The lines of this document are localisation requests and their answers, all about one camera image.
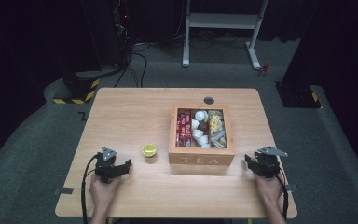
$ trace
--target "black curtain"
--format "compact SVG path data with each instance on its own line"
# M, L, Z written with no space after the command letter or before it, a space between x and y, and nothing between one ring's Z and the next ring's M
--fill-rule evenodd
M301 38L319 1L315 0L269 0L258 39L281 41ZM262 0L192 0L192 12L257 14ZM232 31L248 35L249 32Z
M0 0L0 148L49 83L99 68L91 39L80 0Z
M282 84L322 86L358 157L358 1L319 2Z
M315 0L269 0L258 39L281 41L301 38L318 6Z

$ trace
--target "wooden table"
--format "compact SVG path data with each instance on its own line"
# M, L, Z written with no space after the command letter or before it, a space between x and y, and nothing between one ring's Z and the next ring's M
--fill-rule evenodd
M203 104L206 96L228 105L236 155L230 166L169 164L170 121L174 104ZM153 158L142 154L152 143ZM98 90L61 194L60 217L81 217L80 187L90 158L102 147L118 151L115 165L132 159L123 176L110 217L266 217L244 154L275 146L258 92L254 89L101 88ZM90 186L90 175L87 188ZM86 189L88 215L93 211ZM289 192L288 217L296 205Z

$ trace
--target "forearm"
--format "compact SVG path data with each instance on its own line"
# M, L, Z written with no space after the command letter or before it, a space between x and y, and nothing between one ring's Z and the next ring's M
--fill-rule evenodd
M106 210L95 208L92 213L91 224L105 224L106 223Z
M270 224L286 223L286 220L283 218L282 211L277 202L263 202L263 204Z

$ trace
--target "white metal stand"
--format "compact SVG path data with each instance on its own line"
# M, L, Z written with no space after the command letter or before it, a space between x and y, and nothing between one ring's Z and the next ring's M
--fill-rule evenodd
M189 33L190 27L205 28L228 28L228 29L247 29L254 30L251 42L246 42L246 48L249 52L252 66L255 70L259 70L260 63L255 55L255 41L257 40L258 31L263 21L264 12L266 11L269 0L263 0L261 9L257 15L241 15L241 14L214 14L214 13L191 13L190 0L187 0L186 10L186 34L185 45L183 51L183 67L190 66L189 60Z

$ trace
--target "dark background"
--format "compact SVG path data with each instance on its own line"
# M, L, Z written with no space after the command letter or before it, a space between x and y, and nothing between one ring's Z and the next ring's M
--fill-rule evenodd
M183 31L182 1L129 2L137 35L171 43L177 29ZM114 60L114 46L110 56L98 51L112 39L95 38L100 33L92 25L89 3L0 0L0 148L45 103L43 91L49 83L77 71L99 69L103 62L111 62L109 57ZM269 1L259 39L302 37L283 83L321 85L358 155L358 1L317 4ZM200 12L256 13L259 5L255 0L192 1L192 8Z

